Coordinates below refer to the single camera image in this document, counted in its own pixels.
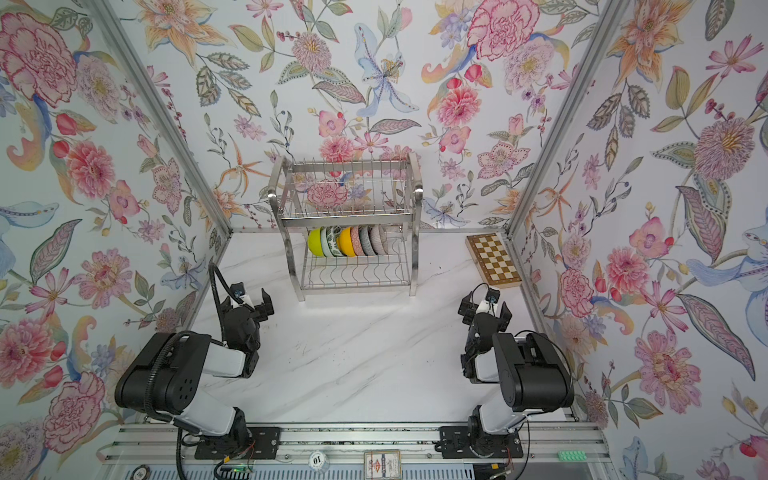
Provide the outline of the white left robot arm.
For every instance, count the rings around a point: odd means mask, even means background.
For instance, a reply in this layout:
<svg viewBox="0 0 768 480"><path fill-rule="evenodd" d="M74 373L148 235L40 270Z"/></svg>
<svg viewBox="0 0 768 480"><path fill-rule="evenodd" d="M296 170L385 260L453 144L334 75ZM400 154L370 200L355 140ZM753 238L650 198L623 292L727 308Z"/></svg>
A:
<svg viewBox="0 0 768 480"><path fill-rule="evenodd" d="M191 330L156 333L118 380L116 404L192 435L243 443L245 415L208 394L203 376L248 379L259 361L261 323L275 313L271 296L253 302L244 284L228 284L217 265L208 269L221 338Z"/></svg>

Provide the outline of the pale teal ceramic bowl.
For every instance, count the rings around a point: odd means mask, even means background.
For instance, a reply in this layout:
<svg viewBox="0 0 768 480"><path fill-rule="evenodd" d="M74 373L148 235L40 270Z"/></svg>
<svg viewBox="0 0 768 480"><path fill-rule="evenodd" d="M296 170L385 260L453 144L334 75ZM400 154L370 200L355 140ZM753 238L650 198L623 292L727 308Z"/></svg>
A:
<svg viewBox="0 0 768 480"><path fill-rule="evenodd" d="M326 228L325 227L321 227L320 228L320 242L321 242L321 247L322 247L323 255L326 258L331 258L333 256L333 253L332 253L332 251L330 249L330 246L329 246L329 243L328 243L328 239L327 239L327 235L326 235Z"/></svg>

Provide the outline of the yellow plastic bowl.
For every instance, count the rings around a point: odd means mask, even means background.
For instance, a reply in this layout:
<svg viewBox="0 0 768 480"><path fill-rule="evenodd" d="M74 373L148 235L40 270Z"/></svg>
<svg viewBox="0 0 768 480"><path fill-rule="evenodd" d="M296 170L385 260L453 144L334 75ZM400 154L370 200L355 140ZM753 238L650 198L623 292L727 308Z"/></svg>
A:
<svg viewBox="0 0 768 480"><path fill-rule="evenodd" d="M351 228L346 227L341 230L337 237L337 243L339 246L339 249L341 250L342 254L345 257L356 257L357 254L354 250L353 242L352 242L352 236L351 236Z"/></svg>

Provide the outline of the dark blue floral bowl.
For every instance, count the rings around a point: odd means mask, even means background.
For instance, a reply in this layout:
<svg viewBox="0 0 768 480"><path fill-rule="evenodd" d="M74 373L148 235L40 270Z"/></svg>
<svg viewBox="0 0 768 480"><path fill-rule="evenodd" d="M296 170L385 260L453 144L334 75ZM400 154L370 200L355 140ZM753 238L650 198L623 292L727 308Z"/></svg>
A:
<svg viewBox="0 0 768 480"><path fill-rule="evenodd" d="M376 256L376 251L372 246L369 228L365 225L359 227L359 238L366 256Z"/></svg>

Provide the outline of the black white patterned bowl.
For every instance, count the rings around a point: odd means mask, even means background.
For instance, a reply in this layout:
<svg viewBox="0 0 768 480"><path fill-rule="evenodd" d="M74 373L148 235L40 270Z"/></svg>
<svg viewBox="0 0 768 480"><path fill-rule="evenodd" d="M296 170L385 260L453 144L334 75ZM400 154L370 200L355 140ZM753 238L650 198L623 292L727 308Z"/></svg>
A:
<svg viewBox="0 0 768 480"><path fill-rule="evenodd" d="M358 226L353 226L350 228L350 238L355 255L358 257L365 256L365 251L360 241Z"/></svg>

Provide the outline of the lime green plastic bowl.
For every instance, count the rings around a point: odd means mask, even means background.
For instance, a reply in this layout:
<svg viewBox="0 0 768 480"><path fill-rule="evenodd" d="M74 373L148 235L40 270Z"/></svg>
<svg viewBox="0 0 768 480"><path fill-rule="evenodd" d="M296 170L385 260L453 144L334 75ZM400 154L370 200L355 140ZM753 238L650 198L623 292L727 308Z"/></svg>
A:
<svg viewBox="0 0 768 480"><path fill-rule="evenodd" d="M310 253L315 257L325 257L325 253L323 250L323 238L324 235L321 232L320 228L316 228L310 231L308 238L307 238L307 246L310 251Z"/></svg>

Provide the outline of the green leaf pattern bowl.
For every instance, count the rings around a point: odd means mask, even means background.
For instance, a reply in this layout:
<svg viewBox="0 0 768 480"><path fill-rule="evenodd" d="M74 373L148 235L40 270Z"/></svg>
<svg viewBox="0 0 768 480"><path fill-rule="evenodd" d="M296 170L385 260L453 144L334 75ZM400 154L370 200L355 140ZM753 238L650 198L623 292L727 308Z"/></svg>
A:
<svg viewBox="0 0 768 480"><path fill-rule="evenodd" d="M329 245L329 249L333 257L343 257L344 254L339 246L339 235L341 234L341 228L338 226L332 226L327 228L326 238Z"/></svg>

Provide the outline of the pink ribbed glass bowl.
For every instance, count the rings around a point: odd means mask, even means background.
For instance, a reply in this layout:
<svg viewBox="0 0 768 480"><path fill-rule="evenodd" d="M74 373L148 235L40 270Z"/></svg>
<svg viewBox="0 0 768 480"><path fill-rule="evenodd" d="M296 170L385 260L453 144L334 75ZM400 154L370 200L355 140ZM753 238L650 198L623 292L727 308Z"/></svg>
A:
<svg viewBox="0 0 768 480"><path fill-rule="evenodd" d="M387 236L384 227L380 224L369 228L369 238L371 245L378 256L387 256L389 250L387 247Z"/></svg>

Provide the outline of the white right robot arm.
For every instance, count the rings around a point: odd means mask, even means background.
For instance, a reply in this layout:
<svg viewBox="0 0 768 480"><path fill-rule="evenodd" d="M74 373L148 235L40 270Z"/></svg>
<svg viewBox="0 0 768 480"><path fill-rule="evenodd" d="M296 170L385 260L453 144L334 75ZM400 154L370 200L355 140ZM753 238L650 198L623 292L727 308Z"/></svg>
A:
<svg viewBox="0 0 768 480"><path fill-rule="evenodd" d="M469 433L477 438L509 434L529 417L569 408L575 399L572 374L557 345L533 330L509 333L512 312L506 304L497 307L497 300L494 290L479 303L468 293L458 308L468 326L460 354L463 376L499 387L469 416Z"/></svg>

